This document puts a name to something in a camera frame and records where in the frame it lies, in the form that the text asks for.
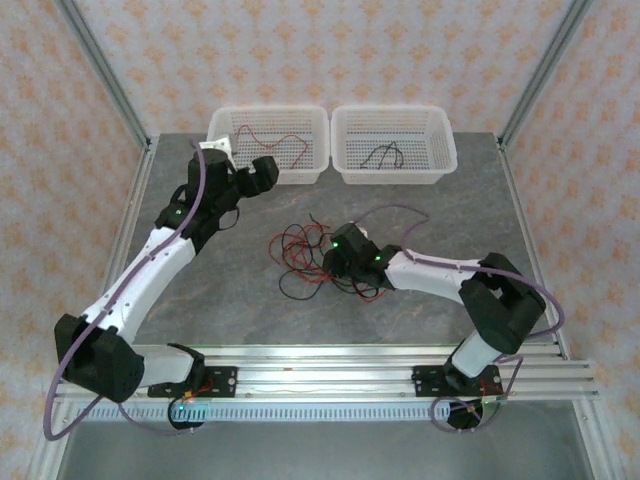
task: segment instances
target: robotic arm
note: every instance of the robotic arm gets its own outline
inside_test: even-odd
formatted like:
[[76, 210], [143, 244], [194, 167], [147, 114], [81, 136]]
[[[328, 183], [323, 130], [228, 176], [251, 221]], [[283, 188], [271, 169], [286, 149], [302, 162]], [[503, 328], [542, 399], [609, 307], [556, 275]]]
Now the robotic arm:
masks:
[[[176, 344], [145, 348], [140, 352], [132, 343], [149, 309], [169, 282], [222, 230], [222, 216], [231, 211], [239, 215], [237, 204], [241, 198], [269, 191], [278, 180], [273, 157], [254, 160], [255, 172], [249, 168], [236, 170], [227, 137], [202, 143], [201, 147], [206, 169], [200, 204], [195, 205], [201, 172], [194, 155], [189, 162], [187, 183], [174, 192], [169, 205], [155, 221], [156, 228], [128, 269], [81, 316], [65, 314], [55, 326], [58, 360], [62, 361], [78, 336], [106, 310], [109, 299], [131, 271], [139, 268], [117, 302], [73, 355], [63, 375], [64, 379], [116, 403], [127, 400], [140, 387], [168, 383], [188, 391], [201, 386], [204, 358], [198, 352]], [[150, 261], [141, 264], [142, 259], [169, 239], [193, 208], [196, 211], [181, 234]]]
[[[490, 365], [501, 355], [519, 350], [546, 308], [542, 297], [528, 285], [503, 276], [464, 270], [464, 266], [488, 267], [520, 273], [497, 253], [490, 253], [483, 260], [457, 261], [409, 252], [412, 260], [399, 246], [379, 249], [354, 223], [340, 227], [331, 241], [333, 248], [323, 261], [323, 270], [328, 274], [374, 288], [431, 293], [467, 309], [476, 329], [454, 350], [444, 367], [430, 372], [433, 375], [426, 379], [430, 385], [420, 391], [432, 391], [433, 397], [475, 396], [482, 392], [481, 381], [496, 383], [495, 367], [492, 369]], [[419, 263], [416, 261], [419, 259], [427, 262]], [[455, 264], [459, 268], [445, 269], [425, 263]]]

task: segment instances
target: red and black wires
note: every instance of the red and black wires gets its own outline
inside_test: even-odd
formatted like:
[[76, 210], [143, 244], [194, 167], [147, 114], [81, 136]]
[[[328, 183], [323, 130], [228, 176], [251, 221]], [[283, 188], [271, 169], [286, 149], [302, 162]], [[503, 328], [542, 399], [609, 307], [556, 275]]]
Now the red and black wires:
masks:
[[[381, 292], [380, 289], [368, 285], [359, 286], [356, 282], [329, 275], [322, 269], [324, 249], [331, 235], [331, 227], [317, 222], [311, 214], [309, 218], [312, 223], [308, 225], [292, 223], [269, 242], [269, 256], [278, 265], [286, 268], [278, 280], [280, 292], [292, 300], [310, 300], [325, 283], [330, 282], [344, 293], [357, 295], [367, 303], [380, 298], [384, 291]], [[278, 253], [274, 252], [276, 245], [280, 247]], [[304, 283], [315, 285], [315, 289], [306, 296], [297, 296], [288, 292], [284, 282], [291, 276], [297, 277]]]

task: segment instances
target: patterned wallpaper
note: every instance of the patterned wallpaper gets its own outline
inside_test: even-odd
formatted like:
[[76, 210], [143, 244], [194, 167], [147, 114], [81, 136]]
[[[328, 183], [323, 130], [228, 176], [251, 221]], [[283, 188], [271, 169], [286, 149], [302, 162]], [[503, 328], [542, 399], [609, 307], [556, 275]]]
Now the patterned wallpaper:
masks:
[[220, 106], [431, 103], [500, 133], [570, 0], [80, 0], [150, 134]]
[[640, 10], [596, 2], [509, 152], [572, 353], [640, 478]]
[[50, 0], [0, 2], [0, 478], [24, 478], [53, 326], [98, 294], [140, 152]]

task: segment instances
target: gray table surface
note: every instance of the gray table surface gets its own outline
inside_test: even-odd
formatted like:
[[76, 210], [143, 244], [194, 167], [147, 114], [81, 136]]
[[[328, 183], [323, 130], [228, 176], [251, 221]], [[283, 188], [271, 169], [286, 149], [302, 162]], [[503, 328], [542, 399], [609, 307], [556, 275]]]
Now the gray table surface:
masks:
[[[144, 246], [153, 222], [175, 188], [186, 181], [189, 139], [159, 139], [128, 255]], [[187, 265], [149, 312], [136, 343], [187, 345], [458, 343], [472, 330], [465, 309], [421, 292], [394, 291], [374, 303], [325, 285], [311, 300], [285, 298], [283, 273], [267, 252], [269, 240], [309, 213], [334, 228], [370, 208], [404, 203], [424, 209], [430, 222], [415, 231], [410, 247], [455, 259], [505, 254], [525, 275], [532, 269], [496, 144], [491, 134], [455, 135], [458, 169], [435, 185], [346, 185], [331, 167], [314, 185], [276, 186], [240, 203], [242, 215], [217, 233]], [[369, 238], [382, 247], [398, 243], [417, 216], [389, 209], [367, 218]], [[298, 284], [289, 284], [295, 289]], [[541, 319], [536, 329], [545, 327]]]

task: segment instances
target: plastic basket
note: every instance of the plastic basket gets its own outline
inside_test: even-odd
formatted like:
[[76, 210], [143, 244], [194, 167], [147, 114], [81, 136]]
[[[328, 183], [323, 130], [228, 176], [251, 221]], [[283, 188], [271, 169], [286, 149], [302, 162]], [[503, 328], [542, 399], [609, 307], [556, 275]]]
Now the plastic basket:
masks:
[[331, 157], [350, 184], [432, 184], [458, 167], [451, 123], [432, 106], [336, 108]]
[[[238, 168], [251, 165], [258, 157], [273, 156], [280, 169], [278, 184], [315, 183], [329, 166], [329, 119], [322, 107], [220, 108], [211, 118], [207, 140], [224, 134], [235, 140], [233, 158]], [[306, 142], [306, 151], [300, 139]]]

